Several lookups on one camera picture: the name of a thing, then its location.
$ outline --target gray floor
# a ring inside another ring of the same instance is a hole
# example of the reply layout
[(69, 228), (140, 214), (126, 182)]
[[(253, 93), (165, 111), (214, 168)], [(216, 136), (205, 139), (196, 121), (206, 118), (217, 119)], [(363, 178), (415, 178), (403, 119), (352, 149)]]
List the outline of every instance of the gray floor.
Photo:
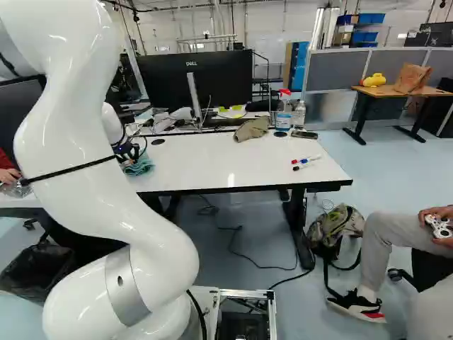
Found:
[[(390, 128), (365, 129), (366, 147), (343, 131), (322, 131), (320, 142), (354, 179), (351, 187), (335, 193), (309, 196), (307, 222), (322, 213), (323, 200), (354, 205), (363, 215), (373, 210), (416, 214), (420, 209), (452, 203), (451, 171), (453, 140), (423, 134), (426, 144)], [(220, 208), (219, 227), (243, 226), (234, 248), (261, 265), (292, 267), (294, 247), (276, 192), (209, 195)], [(179, 210), (178, 224), (190, 235), (201, 259), (198, 285), (235, 289), (265, 289), (273, 283), (301, 273), (257, 269), (245, 259), (230, 254), (231, 231), (218, 230), (213, 217), (199, 216), (205, 206), (197, 196), (187, 197)], [(0, 267), (5, 266), (39, 232), (26, 232), (17, 220), (0, 220)], [(341, 263), (351, 264), (359, 244), (344, 243)], [(395, 249), (391, 266), (409, 269), (408, 249)], [(358, 270), (331, 270), (331, 285), (340, 292), (353, 288)], [(405, 305), (415, 294), (406, 283), (386, 282), (380, 296), (389, 323), (385, 326), (349, 319), (327, 309), (320, 261), (309, 276), (276, 288), (279, 338), (297, 339), (400, 339), (405, 331)], [(12, 296), (0, 295), (0, 339), (44, 339), (40, 330), (40, 308)]]

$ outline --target marker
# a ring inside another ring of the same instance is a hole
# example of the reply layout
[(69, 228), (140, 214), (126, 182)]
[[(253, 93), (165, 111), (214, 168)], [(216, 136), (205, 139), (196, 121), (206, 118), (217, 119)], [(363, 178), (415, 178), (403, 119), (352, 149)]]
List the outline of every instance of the marker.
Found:
[(309, 163), (309, 162), (316, 161), (316, 160), (320, 159), (321, 157), (322, 157), (322, 156), (321, 156), (320, 154), (317, 154), (317, 155), (314, 156), (314, 157), (303, 158), (303, 159), (300, 160), (300, 162), (301, 162), (302, 164), (307, 164), (307, 163)]

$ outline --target person's hand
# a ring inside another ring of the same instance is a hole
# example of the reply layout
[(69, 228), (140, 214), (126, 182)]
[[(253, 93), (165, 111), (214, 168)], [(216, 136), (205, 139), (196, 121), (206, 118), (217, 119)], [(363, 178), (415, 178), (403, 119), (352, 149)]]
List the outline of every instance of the person's hand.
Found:
[(0, 169), (0, 182), (12, 184), (21, 177), (16, 169)]
[(438, 218), (446, 217), (453, 220), (453, 205), (448, 205), (447, 207), (434, 207), (421, 210), (418, 213), (418, 219), (420, 220), (420, 225), (422, 226), (425, 226), (426, 215), (436, 215)]
[(432, 239), (432, 242), (453, 249), (453, 237), (448, 237), (446, 239)]

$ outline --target sneaker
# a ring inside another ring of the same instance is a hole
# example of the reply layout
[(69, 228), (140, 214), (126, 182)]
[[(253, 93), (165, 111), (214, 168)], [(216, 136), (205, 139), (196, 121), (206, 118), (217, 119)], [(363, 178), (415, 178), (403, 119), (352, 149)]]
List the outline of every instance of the sneaker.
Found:
[(328, 297), (327, 305), (335, 310), (346, 313), (358, 319), (385, 324), (385, 315), (380, 312), (382, 301), (377, 299), (375, 303), (368, 301), (362, 296), (357, 296), (357, 288), (350, 290), (342, 298)]

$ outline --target monitor stand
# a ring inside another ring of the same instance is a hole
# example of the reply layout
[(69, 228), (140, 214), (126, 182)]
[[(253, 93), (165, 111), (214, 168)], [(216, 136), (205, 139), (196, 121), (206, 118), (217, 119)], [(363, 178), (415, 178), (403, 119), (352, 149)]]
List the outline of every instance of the monitor stand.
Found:
[(192, 96), (193, 112), (195, 114), (195, 117), (197, 117), (198, 120), (201, 122), (202, 116), (201, 116), (200, 102), (198, 101), (197, 87), (195, 86), (195, 77), (193, 76), (193, 72), (187, 73), (187, 80), (189, 83), (190, 95)]

